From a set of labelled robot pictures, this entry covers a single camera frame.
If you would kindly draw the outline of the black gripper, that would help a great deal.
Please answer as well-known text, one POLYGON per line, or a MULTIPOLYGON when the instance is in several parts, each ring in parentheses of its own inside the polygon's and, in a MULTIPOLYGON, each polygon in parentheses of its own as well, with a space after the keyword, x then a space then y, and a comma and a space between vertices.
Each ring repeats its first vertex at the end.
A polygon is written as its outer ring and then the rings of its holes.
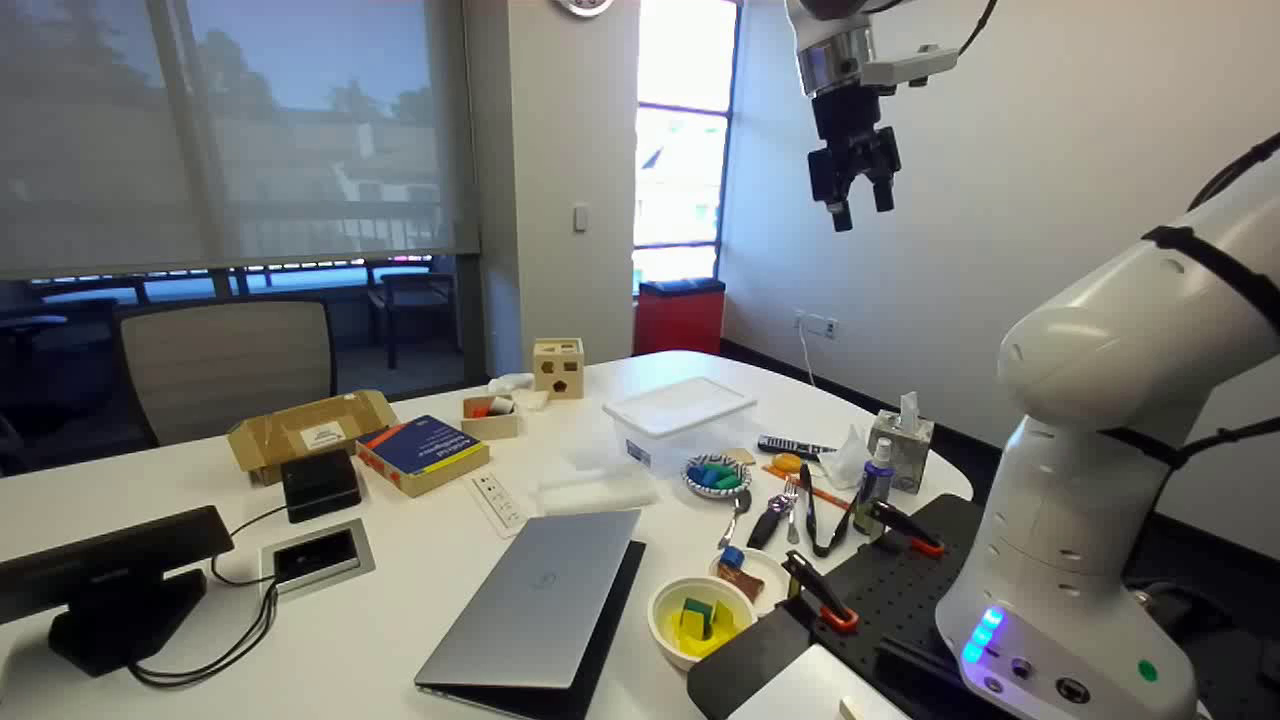
POLYGON ((829 199, 837 231, 851 231, 847 186, 871 182, 876 210, 895 209, 891 175, 900 170, 895 131, 878 119, 878 95, 847 83, 811 100, 819 149, 808 155, 811 195, 829 199))

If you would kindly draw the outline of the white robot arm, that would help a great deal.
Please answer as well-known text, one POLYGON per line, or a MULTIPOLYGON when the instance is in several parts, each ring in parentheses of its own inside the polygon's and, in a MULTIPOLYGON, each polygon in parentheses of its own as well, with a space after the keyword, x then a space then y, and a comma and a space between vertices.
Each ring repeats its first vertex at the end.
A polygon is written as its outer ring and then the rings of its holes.
POLYGON ((935 598, 960 682, 1020 720, 1194 720, 1194 669, 1122 588, 1217 385, 1280 357, 1280 152, 1006 327, 1020 403, 962 568, 935 598))

